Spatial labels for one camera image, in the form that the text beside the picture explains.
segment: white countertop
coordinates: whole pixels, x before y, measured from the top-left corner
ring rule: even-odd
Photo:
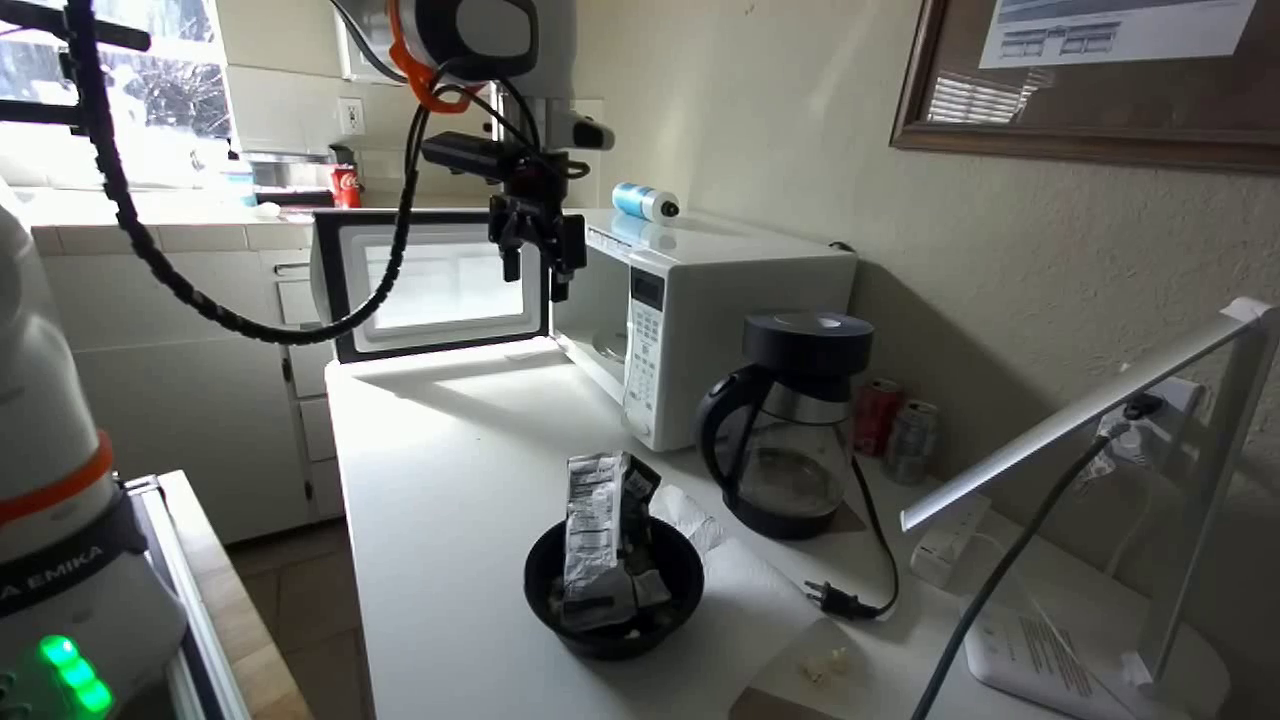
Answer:
[[[826,696],[805,689],[798,666],[759,674],[815,619],[801,580],[835,580],[880,599],[886,563],[872,530],[828,530],[809,542],[744,530],[696,454],[642,451],[615,403],[548,338],[332,362],[330,397],[374,696],[388,720],[730,717],[747,682],[835,717],[907,717],[961,617],[961,599],[907,580],[890,619],[847,626],[847,682]],[[600,447],[627,447],[664,476],[657,515],[676,521],[708,567],[696,617],[627,662],[570,655],[522,588],[524,552],[566,515],[566,461]],[[880,507],[898,502],[880,473],[872,484]],[[1079,607],[1101,604],[1107,623],[1136,626],[1144,604],[1094,580],[1095,572],[1066,552],[1034,542],[1026,567],[1020,580],[1055,588],[1040,593],[1048,611],[1079,619]],[[1048,710],[979,689],[956,658],[934,717]]]

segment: white cabinet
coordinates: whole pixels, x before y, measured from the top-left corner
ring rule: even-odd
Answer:
[[[305,251],[171,251],[171,262],[199,293],[282,325],[282,257]],[[332,515],[282,347],[208,325],[121,244],[44,251],[44,268],[125,476],[183,467],[229,542]]]
[[[278,262],[273,277],[278,277],[282,319],[288,328],[324,325],[314,301],[308,262]],[[324,397],[330,361],[332,361],[332,344],[284,347],[288,397],[301,424],[301,454],[308,463],[314,507],[320,521],[343,515],[343,493],[341,493],[330,397]]]

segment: microwave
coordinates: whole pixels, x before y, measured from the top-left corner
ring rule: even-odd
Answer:
[[[751,313],[843,313],[856,251],[720,214],[642,222],[585,211],[587,268],[548,302],[538,249],[504,282],[485,211],[412,211],[385,309],[338,338],[338,361],[381,361],[553,334],[607,390],[654,451],[696,442],[703,390],[744,362]],[[316,211],[320,288],[332,315],[361,309],[391,244],[396,211]]]

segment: coffee maker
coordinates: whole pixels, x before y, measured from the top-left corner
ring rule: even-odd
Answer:
[[[747,362],[701,406],[701,454],[726,502],[759,534],[831,526],[847,476],[847,385],[876,328],[835,313],[747,315]]]

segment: green light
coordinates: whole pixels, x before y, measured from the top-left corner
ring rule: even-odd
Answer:
[[[108,710],[117,702],[111,689],[104,681],[88,682],[77,691],[80,706],[86,710]]]
[[[41,655],[44,655],[54,666],[65,666],[65,662],[80,658],[80,649],[74,644],[74,634],[44,634],[44,639],[41,639]]]
[[[86,662],[86,658],[65,662],[65,666],[57,666],[57,673],[59,673],[59,681],[65,681],[70,689],[86,689],[86,682],[96,681],[91,662]]]

